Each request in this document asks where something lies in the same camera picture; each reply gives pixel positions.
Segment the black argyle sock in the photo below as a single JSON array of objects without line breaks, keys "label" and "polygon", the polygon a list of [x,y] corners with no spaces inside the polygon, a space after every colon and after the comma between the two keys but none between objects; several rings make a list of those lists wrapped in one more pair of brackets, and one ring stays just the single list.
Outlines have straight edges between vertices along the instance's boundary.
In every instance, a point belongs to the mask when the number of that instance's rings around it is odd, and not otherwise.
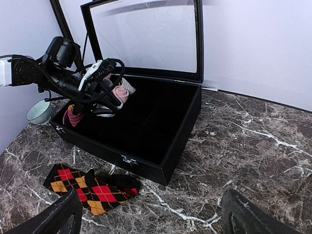
[{"label": "black argyle sock", "polygon": [[96,176],[94,169],[85,173],[64,164],[55,164],[43,185],[59,196],[75,190],[83,207],[95,216],[138,196],[141,187],[130,175]]}]

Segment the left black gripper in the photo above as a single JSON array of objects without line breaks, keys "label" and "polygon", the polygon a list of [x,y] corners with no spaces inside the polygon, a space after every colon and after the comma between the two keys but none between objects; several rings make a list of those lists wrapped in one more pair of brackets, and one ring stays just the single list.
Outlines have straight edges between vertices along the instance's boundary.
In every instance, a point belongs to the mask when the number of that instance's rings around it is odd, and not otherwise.
[{"label": "left black gripper", "polygon": [[121,101],[113,94],[114,85],[103,81],[115,70],[115,60],[103,60],[100,68],[78,91],[81,78],[91,65],[77,71],[75,43],[63,37],[54,37],[45,54],[39,59],[30,56],[11,56],[11,86],[37,84],[38,92],[55,92],[62,99],[74,102],[73,115],[113,117],[121,108]]}]

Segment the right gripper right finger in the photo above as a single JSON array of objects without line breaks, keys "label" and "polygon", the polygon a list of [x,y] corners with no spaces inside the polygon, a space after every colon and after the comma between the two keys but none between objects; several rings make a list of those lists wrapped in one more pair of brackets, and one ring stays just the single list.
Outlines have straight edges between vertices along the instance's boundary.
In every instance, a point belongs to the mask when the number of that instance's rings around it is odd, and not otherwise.
[{"label": "right gripper right finger", "polygon": [[296,229],[263,212],[234,189],[221,200],[222,222],[226,234],[298,234]]}]

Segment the pink patterned sock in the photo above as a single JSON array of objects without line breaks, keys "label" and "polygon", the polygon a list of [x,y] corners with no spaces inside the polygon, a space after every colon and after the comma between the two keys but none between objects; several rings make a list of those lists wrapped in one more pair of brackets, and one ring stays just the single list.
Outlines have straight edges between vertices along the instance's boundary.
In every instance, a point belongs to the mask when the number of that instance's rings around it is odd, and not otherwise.
[{"label": "pink patterned sock", "polygon": [[[113,83],[110,81],[110,78],[104,78],[104,83],[111,87]],[[129,96],[132,95],[136,91],[136,88],[133,87],[125,78],[122,78],[119,85],[117,85],[113,89],[114,96],[121,102],[121,104],[117,107],[121,109],[123,104],[128,100]],[[97,105],[100,109],[107,109],[108,107],[102,106],[100,104]],[[97,114],[98,117],[113,117],[115,114]]]}]

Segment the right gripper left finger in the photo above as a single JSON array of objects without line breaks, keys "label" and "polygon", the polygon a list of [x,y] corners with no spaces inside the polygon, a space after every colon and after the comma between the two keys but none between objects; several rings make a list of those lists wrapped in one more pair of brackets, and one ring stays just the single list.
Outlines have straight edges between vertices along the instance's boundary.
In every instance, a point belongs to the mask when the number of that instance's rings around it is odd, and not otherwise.
[{"label": "right gripper left finger", "polygon": [[75,190],[60,197],[35,217],[7,231],[8,234],[79,234],[82,204]]}]

